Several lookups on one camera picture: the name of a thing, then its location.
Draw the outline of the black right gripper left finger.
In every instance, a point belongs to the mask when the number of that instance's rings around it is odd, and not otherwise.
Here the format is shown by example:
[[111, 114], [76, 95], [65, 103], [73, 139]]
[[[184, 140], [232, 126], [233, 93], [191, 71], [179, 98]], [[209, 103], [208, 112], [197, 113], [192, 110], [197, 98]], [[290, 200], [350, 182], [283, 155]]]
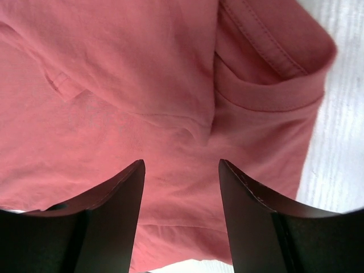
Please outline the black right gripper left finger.
[[145, 165], [51, 206], [1, 211], [2, 272], [128, 272]]

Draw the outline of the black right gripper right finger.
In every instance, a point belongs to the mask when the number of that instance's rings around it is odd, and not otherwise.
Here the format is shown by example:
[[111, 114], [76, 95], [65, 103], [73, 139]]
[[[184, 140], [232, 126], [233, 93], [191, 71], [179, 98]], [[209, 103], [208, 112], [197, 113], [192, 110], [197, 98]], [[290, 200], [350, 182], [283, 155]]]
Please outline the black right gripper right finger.
[[227, 160], [218, 167], [235, 272], [362, 272], [363, 210], [292, 200]]

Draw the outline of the pink t shirt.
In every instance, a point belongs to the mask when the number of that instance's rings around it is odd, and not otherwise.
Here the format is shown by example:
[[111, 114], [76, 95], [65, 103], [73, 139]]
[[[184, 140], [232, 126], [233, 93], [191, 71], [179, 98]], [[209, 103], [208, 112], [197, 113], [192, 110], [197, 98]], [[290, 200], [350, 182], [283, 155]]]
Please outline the pink t shirt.
[[131, 272], [229, 264], [219, 161], [295, 198], [336, 53], [296, 1], [2, 1], [1, 207], [143, 159]]

